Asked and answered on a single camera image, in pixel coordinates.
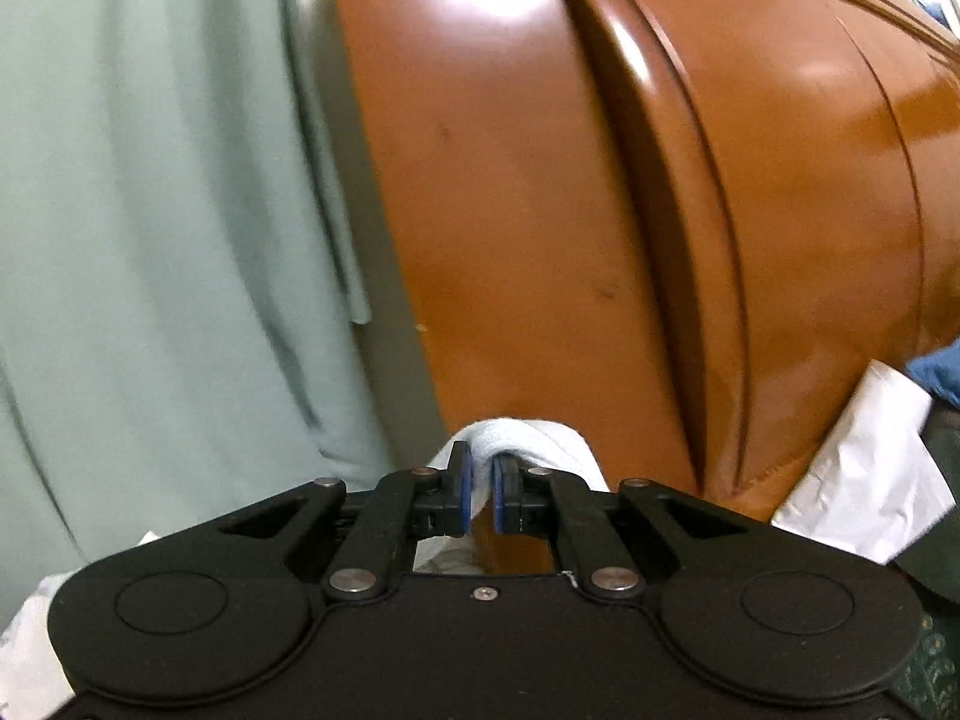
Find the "crumpled white fabric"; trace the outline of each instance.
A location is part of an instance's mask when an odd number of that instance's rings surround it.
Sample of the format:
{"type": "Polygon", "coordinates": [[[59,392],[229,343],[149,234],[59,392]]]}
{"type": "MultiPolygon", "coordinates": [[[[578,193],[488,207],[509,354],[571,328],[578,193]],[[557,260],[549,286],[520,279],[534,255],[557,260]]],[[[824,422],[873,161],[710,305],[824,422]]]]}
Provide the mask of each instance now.
{"type": "MultiPolygon", "coordinates": [[[[157,534],[150,531],[140,544],[156,540],[157,534]]],[[[47,637],[47,613],[56,591],[75,573],[54,574],[41,581],[0,635],[3,720],[43,720],[73,698],[73,690],[47,637]]]]}
{"type": "Polygon", "coordinates": [[[887,563],[956,502],[920,440],[930,396],[872,361],[773,525],[887,563]]]}
{"type": "MultiPolygon", "coordinates": [[[[582,477],[591,490],[607,493],[610,488],[584,438],[573,428],[541,419],[484,419],[467,425],[450,439],[430,461],[434,469],[445,469],[454,442],[467,442],[473,459],[473,493],[470,518],[480,514],[491,495],[493,458],[510,454],[525,466],[569,471],[582,477]]],[[[437,536],[426,538],[416,548],[414,570],[424,573],[482,573],[477,567],[472,539],[437,536]]]]}

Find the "screw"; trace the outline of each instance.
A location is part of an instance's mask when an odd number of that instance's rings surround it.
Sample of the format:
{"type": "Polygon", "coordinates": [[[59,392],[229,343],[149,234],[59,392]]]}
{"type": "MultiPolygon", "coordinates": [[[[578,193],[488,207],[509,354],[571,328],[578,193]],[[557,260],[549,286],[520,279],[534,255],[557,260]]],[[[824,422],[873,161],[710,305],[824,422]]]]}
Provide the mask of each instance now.
{"type": "Polygon", "coordinates": [[[598,568],[590,575],[592,581],[599,589],[610,590],[611,592],[623,592],[632,589],[640,582],[637,572],[629,568],[622,568],[618,565],[609,565],[606,568],[598,568]]]}
{"type": "Polygon", "coordinates": [[[376,574],[366,568],[341,568],[330,574],[329,582],[341,592],[363,592],[376,584],[376,574]]]}
{"type": "Polygon", "coordinates": [[[499,594],[495,587],[477,587],[470,595],[477,601],[495,601],[499,594]]]}

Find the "white cloth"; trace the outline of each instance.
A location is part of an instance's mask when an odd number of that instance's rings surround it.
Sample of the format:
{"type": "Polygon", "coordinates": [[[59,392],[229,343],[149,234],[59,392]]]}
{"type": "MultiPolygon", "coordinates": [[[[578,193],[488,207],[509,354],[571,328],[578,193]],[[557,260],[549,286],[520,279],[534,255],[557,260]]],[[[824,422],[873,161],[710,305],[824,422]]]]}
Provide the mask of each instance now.
{"type": "MultiPolygon", "coordinates": [[[[140,544],[156,540],[157,534],[150,531],[140,544]]],[[[0,717],[4,720],[41,720],[73,698],[47,637],[47,613],[56,591],[75,573],[46,577],[0,635],[0,717]]]]}
{"type": "MultiPolygon", "coordinates": [[[[584,438],[558,422],[539,419],[485,419],[464,427],[431,461],[434,469],[445,469],[454,442],[467,442],[473,459],[473,493],[470,518],[480,514],[490,499],[491,469],[497,455],[511,454],[525,466],[569,471],[582,477],[591,490],[606,493],[610,488],[584,438]]],[[[438,536],[421,541],[416,549],[414,569],[426,573],[474,573],[476,565],[469,538],[438,536]],[[459,560],[451,555],[456,551],[459,560]]]]}
{"type": "Polygon", "coordinates": [[[955,506],[920,440],[929,410],[930,396],[920,386],[872,361],[772,524],[890,562],[955,506]]]}

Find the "blue fabric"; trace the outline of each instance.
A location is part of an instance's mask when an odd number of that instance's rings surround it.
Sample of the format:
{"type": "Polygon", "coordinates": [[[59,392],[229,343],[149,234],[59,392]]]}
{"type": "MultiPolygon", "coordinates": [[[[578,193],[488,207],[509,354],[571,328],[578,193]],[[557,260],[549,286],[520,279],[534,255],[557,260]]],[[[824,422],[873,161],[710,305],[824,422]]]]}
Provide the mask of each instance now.
{"type": "Polygon", "coordinates": [[[943,349],[915,357],[906,364],[906,372],[930,394],[960,409],[960,338],[943,349]]]}

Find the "polished wood surface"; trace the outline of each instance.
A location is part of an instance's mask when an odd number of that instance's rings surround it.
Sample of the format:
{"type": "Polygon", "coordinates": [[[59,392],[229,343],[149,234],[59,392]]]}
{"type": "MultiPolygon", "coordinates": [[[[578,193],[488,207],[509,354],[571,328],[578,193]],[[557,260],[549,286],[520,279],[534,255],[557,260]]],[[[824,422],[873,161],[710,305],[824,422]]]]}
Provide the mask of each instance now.
{"type": "Polygon", "coordinates": [[[908,0],[336,1],[450,430],[769,517],[960,331],[960,52],[908,0]]]}

